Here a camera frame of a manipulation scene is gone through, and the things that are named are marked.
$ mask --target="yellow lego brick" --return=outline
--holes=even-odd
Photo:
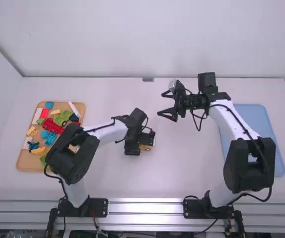
[[[27,136],[34,136],[36,133],[37,133],[37,129],[34,126],[32,126],[30,127],[30,129],[28,129]]]
[[[142,151],[144,151],[144,150],[146,150],[146,151],[149,151],[149,150],[151,150],[152,149],[152,146],[150,146],[150,145],[139,145],[139,148],[140,148],[140,150],[142,150]]]
[[[45,150],[45,147],[41,147],[41,148],[31,150],[31,152],[36,155],[43,155],[46,152],[46,150]]]
[[[58,114],[60,114],[60,109],[50,112],[50,115],[58,115]]]

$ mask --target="blue tray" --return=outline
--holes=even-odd
[[[271,122],[268,118],[267,111],[264,106],[260,104],[234,104],[235,109],[246,121],[246,123],[261,137],[270,137],[276,144],[276,158],[275,158],[275,176],[281,177],[285,174],[285,167],[279,147],[277,145],[276,137],[273,132]],[[226,135],[220,131],[220,137],[223,148],[224,159],[226,159],[228,149],[231,141]],[[256,161],[252,156],[248,157],[249,161]]]

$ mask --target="white table surface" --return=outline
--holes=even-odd
[[[43,173],[25,173],[15,163],[25,133],[40,101],[84,102],[84,125],[95,125],[111,116],[130,114],[138,107],[156,131],[156,146],[139,157],[124,155],[124,144],[98,150],[87,172],[86,187],[93,197],[179,198],[202,196],[222,180],[224,164],[218,127],[212,119],[197,132],[192,117],[177,123],[157,116],[174,101],[161,97],[169,78],[142,82],[141,78],[26,78],[16,97],[0,138],[0,199],[50,200],[62,196],[56,179]],[[197,80],[182,83],[196,93]],[[267,109],[285,165],[285,82],[283,79],[217,79],[220,91],[234,103],[257,103]],[[285,175],[276,178],[271,201],[285,202]]]

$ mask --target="wooden tray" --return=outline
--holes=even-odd
[[[33,142],[40,142],[40,147],[46,147],[46,150],[48,152],[51,147],[45,145],[44,143],[46,142],[46,140],[41,138],[41,132],[44,131],[45,129],[42,127],[42,125],[32,124],[32,120],[33,120],[34,115],[37,111],[37,108],[45,108],[45,103],[46,103],[46,101],[38,103],[38,105],[34,111],[34,114],[32,115],[32,119],[31,119],[31,123],[30,123],[29,128],[31,126],[34,126],[37,129],[37,133],[33,136],[32,141]],[[79,122],[82,124],[82,120],[84,118],[84,113],[85,113],[85,104],[84,103],[75,103],[75,102],[73,102],[73,104],[75,105],[75,107],[77,108],[78,112],[81,115]],[[60,112],[62,112],[64,110],[72,112],[72,109],[69,106],[68,102],[54,102],[54,106],[49,111],[47,117],[53,118],[54,115],[50,115],[50,113],[51,113],[51,111],[57,110],[57,109],[60,109]],[[16,163],[16,167],[19,171],[23,171],[23,172],[43,172],[44,166],[42,165],[42,163],[40,161],[40,157],[41,157],[41,155],[29,153],[29,150],[21,149],[17,163]]]

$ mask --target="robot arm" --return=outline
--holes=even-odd
[[[108,143],[125,141],[126,155],[139,155],[140,145],[153,145],[154,131],[143,132],[147,115],[138,108],[128,116],[113,117],[104,124],[80,127],[69,124],[46,156],[51,171],[63,179],[69,202],[79,208],[88,198],[83,177],[96,150]],[[75,153],[69,146],[77,146]]]
[[[178,115],[186,116],[186,110],[203,109],[230,139],[223,168],[224,180],[203,199],[208,200],[210,207],[218,208],[232,204],[243,193],[271,189],[276,150],[273,140],[256,133],[238,114],[228,94],[218,92],[214,73],[199,74],[198,87],[199,93],[193,94],[179,80],[171,82],[169,90],[161,95],[174,99],[174,107],[162,110],[158,115],[176,122]],[[248,161],[249,154],[257,158],[255,162]]]

